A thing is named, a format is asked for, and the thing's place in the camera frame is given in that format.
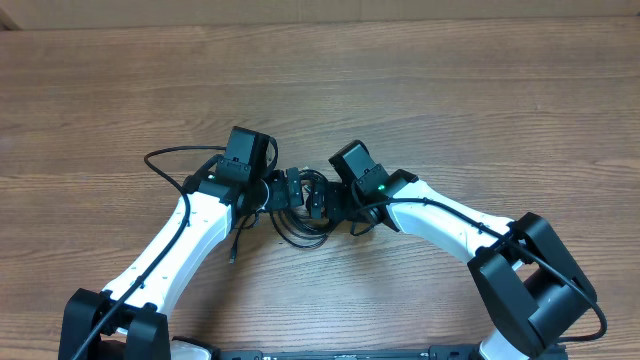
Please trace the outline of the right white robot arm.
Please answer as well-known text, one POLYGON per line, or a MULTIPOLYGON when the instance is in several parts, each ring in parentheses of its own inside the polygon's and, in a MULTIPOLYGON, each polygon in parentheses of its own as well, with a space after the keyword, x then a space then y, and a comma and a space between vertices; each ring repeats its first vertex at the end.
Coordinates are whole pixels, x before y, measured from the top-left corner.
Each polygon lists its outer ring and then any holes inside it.
POLYGON ((607 323, 597 293, 543 217, 518 220, 476 211, 398 169, 388 173, 354 140, 329 160, 343 185, 329 198, 329 216, 383 224, 420 237, 464 263, 495 326, 472 359, 540 359, 571 341, 567 330, 588 310, 602 337, 607 323))

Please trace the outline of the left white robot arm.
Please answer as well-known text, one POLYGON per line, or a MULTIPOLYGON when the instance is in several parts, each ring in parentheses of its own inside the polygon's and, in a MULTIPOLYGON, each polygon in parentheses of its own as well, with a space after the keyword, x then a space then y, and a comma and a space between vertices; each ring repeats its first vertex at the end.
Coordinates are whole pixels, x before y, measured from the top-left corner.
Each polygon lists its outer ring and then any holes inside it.
POLYGON ((171 337, 168 320, 208 254, 274 197, 275 138, 241 127, 183 183, 160 232, 101 291, 78 289, 68 300, 61 359, 216 359, 212 345, 171 337))

